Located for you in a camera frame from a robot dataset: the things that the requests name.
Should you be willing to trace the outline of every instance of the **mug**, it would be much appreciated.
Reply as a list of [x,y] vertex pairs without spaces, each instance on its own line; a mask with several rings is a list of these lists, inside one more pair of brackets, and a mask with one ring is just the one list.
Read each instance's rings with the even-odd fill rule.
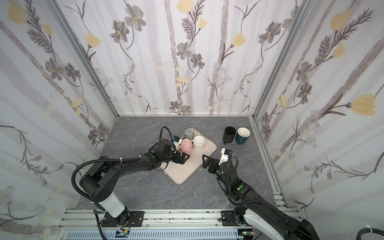
[[236,135],[237,144],[239,144],[239,145],[244,144],[248,140],[248,137],[250,135],[251,135],[251,132],[247,128],[245,128],[245,127],[239,128],[237,130],[237,135]]
[[189,140],[192,140],[195,137],[195,133],[192,129],[188,128],[184,132],[184,138],[188,138]]
[[235,138],[236,129],[234,127],[226,127],[224,130],[223,141],[224,144],[233,142]]
[[183,139],[181,142],[181,151],[185,152],[188,155],[192,155],[193,148],[192,148],[192,142],[188,138]]
[[193,149],[197,151],[202,151],[205,145],[205,137],[197,135],[193,138]]

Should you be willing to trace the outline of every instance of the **wall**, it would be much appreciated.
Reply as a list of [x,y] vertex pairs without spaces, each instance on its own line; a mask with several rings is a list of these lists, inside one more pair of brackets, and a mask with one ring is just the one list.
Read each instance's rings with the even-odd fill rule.
[[114,117],[44,1],[1,1],[0,29],[0,238],[51,239]]
[[384,228],[383,13],[315,1],[257,116],[287,201],[321,239]]
[[253,113],[301,1],[58,3],[120,114],[176,115]]

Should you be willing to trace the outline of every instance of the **gray marble tabletop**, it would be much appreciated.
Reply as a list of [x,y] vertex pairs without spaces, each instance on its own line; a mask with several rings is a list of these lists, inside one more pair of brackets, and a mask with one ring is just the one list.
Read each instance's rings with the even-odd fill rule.
[[[220,159],[221,149],[229,148],[239,160],[238,175],[265,200],[275,205],[271,184],[247,117],[118,117],[102,151],[102,156],[134,157],[146,152],[167,126],[172,135],[193,127],[217,145],[211,155]],[[246,127],[251,136],[244,145],[223,144],[225,127]],[[128,209],[230,209],[234,208],[217,184],[216,176],[202,166],[182,184],[176,184],[163,171],[136,172],[121,177],[114,191]],[[81,197],[76,209],[95,209]]]

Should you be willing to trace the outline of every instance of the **dark green mug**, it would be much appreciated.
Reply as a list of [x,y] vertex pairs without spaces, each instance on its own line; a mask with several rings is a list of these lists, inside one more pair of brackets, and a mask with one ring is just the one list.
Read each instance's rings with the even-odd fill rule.
[[239,144],[239,145],[244,144],[248,140],[250,135],[251,135],[251,132],[247,128],[245,128],[245,127],[239,128],[237,130],[237,134],[236,134],[237,144]]

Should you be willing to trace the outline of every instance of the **beige tray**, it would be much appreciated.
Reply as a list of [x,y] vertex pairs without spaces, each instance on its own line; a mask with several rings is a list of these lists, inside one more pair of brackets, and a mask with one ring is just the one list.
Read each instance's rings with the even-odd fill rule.
[[[191,128],[195,133],[195,136],[201,135],[196,129]],[[176,164],[174,162],[169,162],[168,167],[166,163],[161,164],[161,168],[164,169],[164,172],[177,184],[182,184],[191,174],[196,171],[196,169],[203,163],[202,155],[205,154],[210,156],[216,149],[217,146],[208,138],[205,138],[204,149],[197,151],[193,150],[192,155],[184,164]]]

